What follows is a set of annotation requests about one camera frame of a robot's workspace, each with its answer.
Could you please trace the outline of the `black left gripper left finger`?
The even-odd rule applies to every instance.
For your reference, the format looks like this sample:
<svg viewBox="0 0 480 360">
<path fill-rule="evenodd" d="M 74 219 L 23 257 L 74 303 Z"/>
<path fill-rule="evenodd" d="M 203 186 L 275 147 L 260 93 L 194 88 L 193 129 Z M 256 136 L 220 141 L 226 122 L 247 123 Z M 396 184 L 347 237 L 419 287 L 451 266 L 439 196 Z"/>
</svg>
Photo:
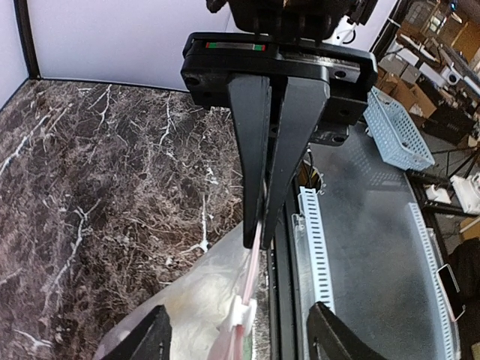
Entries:
<svg viewBox="0 0 480 360">
<path fill-rule="evenodd" d="M 154 307 L 122 341 L 119 359 L 169 359 L 170 317 L 163 305 Z"/>
</svg>

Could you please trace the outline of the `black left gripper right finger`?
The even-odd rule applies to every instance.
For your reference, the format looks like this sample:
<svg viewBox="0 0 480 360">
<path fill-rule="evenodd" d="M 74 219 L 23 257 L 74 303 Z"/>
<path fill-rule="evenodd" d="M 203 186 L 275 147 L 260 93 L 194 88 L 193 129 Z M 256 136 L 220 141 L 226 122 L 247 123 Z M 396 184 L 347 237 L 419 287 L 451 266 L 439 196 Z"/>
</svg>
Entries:
<svg viewBox="0 0 480 360">
<path fill-rule="evenodd" d="M 318 301 L 307 317 L 310 359 L 386 360 L 345 325 L 323 302 Z"/>
</svg>

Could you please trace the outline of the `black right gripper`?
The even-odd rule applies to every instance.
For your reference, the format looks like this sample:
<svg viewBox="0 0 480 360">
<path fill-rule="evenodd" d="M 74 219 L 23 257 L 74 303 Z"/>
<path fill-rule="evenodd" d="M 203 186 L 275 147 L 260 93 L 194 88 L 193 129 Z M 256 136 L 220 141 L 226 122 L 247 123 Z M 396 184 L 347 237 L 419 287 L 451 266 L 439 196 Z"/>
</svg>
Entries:
<svg viewBox="0 0 480 360">
<path fill-rule="evenodd" d="M 190 34 L 182 54 L 181 77 L 193 102 L 206 109 L 230 106 L 243 175 L 243 245 L 253 247 L 263 217 L 261 248 L 267 250 L 309 140 L 344 144 L 368 107 L 377 60 L 370 52 L 312 40 L 276 43 L 265 35 L 219 32 Z M 271 87 L 274 102 L 285 91 L 265 201 Z"/>
</svg>

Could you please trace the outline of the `white garlic toy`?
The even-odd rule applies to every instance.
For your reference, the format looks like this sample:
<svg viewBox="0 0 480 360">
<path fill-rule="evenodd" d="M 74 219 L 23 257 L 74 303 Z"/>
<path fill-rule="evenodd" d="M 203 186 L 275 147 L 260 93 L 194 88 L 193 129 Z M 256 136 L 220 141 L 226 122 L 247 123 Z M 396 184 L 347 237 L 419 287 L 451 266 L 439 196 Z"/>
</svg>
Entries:
<svg viewBox="0 0 480 360">
<path fill-rule="evenodd" d="M 236 272 L 186 274 L 162 290 L 161 304 L 179 338 L 214 338 L 244 279 Z"/>
</svg>

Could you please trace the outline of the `clear zip top bag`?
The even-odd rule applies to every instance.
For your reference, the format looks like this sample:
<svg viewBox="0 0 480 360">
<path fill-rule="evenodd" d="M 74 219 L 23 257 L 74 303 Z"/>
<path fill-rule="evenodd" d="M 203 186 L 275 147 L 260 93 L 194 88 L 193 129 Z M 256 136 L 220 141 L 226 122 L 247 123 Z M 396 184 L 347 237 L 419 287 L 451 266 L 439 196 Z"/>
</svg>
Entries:
<svg viewBox="0 0 480 360">
<path fill-rule="evenodd" d="M 237 225 L 102 338 L 95 359 L 250 359 L 257 250 Z"/>
</svg>

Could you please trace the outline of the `light blue perforated basket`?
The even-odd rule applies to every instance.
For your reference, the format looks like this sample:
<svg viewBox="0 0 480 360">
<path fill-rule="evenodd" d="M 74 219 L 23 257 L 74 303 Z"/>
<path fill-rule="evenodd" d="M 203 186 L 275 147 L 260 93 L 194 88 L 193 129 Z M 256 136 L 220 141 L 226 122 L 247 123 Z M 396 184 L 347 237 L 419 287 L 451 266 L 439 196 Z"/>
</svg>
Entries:
<svg viewBox="0 0 480 360">
<path fill-rule="evenodd" d="M 364 119 L 382 160 L 402 170 L 422 171 L 435 164 L 410 114 L 395 99 L 373 87 Z"/>
</svg>

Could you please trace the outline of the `white smartphone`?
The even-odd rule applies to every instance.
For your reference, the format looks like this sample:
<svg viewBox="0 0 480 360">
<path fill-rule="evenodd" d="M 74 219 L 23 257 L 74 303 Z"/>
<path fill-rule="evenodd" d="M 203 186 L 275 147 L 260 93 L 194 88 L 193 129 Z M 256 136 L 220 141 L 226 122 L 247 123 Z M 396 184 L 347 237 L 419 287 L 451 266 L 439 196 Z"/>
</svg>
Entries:
<svg viewBox="0 0 480 360">
<path fill-rule="evenodd" d="M 461 298 L 460 288 L 452 271 L 452 267 L 449 264 L 441 266 L 437 269 L 436 276 L 442 293 L 445 296 L 451 321 L 456 323 L 464 315 L 466 307 Z"/>
</svg>

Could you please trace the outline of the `black front table rail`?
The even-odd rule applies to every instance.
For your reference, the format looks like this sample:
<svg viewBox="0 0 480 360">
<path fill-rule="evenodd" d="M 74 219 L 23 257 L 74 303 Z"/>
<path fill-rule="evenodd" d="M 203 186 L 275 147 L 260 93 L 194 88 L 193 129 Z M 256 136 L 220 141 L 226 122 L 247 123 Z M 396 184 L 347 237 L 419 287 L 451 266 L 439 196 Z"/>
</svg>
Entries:
<svg viewBox="0 0 480 360">
<path fill-rule="evenodd" d="M 296 190 L 291 184 L 267 252 L 272 359 L 297 359 L 299 355 L 291 220 L 296 209 Z"/>
</svg>

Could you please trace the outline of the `black right frame post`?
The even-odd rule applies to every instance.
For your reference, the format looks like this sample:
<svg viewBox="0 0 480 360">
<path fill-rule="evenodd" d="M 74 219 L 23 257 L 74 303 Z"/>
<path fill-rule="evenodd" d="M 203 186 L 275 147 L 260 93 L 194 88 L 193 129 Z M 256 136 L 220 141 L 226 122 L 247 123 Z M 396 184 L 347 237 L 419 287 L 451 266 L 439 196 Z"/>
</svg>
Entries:
<svg viewBox="0 0 480 360">
<path fill-rule="evenodd" d="M 13 0 L 13 6 L 16 15 L 19 39 L 22 46 L 22 53 L 28 71 L 28 78 L 30 80 L 39 80 L 41 78 L 41 72 L 35 51 L 28 1 Z"/>
</svg>

